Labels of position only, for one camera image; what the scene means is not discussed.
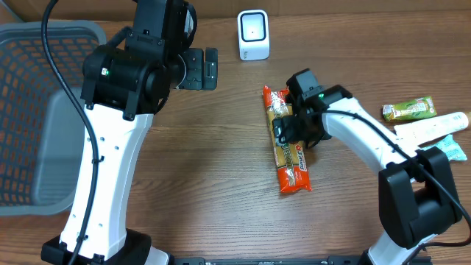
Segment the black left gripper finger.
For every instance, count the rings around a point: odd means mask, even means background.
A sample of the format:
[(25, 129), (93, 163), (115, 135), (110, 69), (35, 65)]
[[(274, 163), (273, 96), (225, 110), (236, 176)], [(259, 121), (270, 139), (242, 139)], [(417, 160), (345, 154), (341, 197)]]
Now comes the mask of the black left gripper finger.
[(216, 89), (218, 80), (217, 70), (207, 70), (202, 79), (202, 89), (206, 91), (213, 91)]
[(207, 47), (205, 49), (205, 70), (218, 69), (218, 49)]

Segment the orange noodle packet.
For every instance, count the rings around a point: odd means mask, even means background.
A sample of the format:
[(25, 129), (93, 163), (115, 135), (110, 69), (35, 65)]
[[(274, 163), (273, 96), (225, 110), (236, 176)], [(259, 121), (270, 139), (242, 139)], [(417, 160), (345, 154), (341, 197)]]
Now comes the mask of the orange noodle packet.
[(273, 91), (269, 86), (263, 87), (263, 103), (266, 109), (269, 133), (277, 169), (281, 193), (294, 193), (300, 189), (312, 191), (308, 167), (304, 155), (304, 142), (298, 141), (279, 145), (275, 140), (273, 121), (293, 113), (291, 104), (285, 97), (288, 89)]

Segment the white tube with gold cap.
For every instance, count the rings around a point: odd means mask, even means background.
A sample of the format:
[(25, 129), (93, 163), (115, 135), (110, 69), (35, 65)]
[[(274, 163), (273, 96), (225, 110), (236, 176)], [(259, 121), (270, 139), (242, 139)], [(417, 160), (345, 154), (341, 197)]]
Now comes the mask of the white tube with gold cap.
[(395, 125), (399, 138), (419, 146), (437, 138), (465, 130), (470, 125), (470, 112), (455, 112), (443, 116)]

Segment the green yellow snack packet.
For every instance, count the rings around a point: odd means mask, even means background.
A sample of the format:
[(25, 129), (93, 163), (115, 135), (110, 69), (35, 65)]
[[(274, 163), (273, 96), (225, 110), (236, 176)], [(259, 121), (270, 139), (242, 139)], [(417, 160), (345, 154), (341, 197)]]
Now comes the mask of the green yellow snack packet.
[(431, 96), (393, 105), (384, 105), (382, 115), (386, 121), (411, 121), (429, 119), (437, 115)]

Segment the teal snack packet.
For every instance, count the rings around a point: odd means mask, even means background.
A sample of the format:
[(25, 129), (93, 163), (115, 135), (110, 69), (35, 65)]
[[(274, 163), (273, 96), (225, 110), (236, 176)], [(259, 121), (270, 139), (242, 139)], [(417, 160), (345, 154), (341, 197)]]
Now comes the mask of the teal snack packet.
[(430, 146), (423, 147), (422, 150), (428, 150), (433, 147), (437, 147), (443, 153), (446, 154), (447, 158), (449, 161), (466, 161), (467, 156), (462, 150), (462, 148), (459, 146), (457, 142), (454, 141), (452, 135), (447, 135), (445, 136), (442, 140), (436, 142), (435, 144), (432, 144)]

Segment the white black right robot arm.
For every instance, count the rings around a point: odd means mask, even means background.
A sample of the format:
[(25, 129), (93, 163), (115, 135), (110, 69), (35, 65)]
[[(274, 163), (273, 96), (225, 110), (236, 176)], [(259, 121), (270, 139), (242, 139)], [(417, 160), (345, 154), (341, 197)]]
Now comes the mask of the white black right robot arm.
[(433, 238), (461, 219), (470, 220), (445, 153), (400, 140), (345, 88), (290, 85), (263, 92), (279, 155), (290, 152), (291, 146), (311, 148), (334, 137), (378, 174), (384, 232), (362, 255), (350, 258), (351, 264), (428, 264), (417, 258), (418, 252), (435, 247)]

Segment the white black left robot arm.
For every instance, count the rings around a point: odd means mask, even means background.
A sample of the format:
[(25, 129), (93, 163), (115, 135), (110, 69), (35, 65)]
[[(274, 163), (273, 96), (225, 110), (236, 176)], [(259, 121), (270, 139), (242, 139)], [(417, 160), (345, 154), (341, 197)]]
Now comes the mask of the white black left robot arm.
[(81, 95), (69, 95), (85, 125), (77, 187), (62, 233), (42, 247), (43, 261), (175, 262), (149, 235), (127, 228), (126, 213), (138, 154), (170, 91), (217, 85), (218, 52), (192, 47), (196, 28), (186, 1), (139, 0), (132, 26), (85, 58)]

